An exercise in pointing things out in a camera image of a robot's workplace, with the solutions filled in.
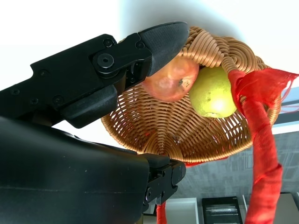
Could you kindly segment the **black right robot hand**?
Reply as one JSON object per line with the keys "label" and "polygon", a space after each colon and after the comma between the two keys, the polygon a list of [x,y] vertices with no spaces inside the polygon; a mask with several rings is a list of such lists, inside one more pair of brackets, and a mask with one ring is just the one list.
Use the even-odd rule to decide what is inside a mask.
{"label": "black right robot hand", "polygon": [[31,64],[33,76],[0,92],[0,221],[3,224],[134,224],[178,189],[186,166],[88,142],[54,128],[108,115],[118,96],[184,46],[187,23],[107,34]]}

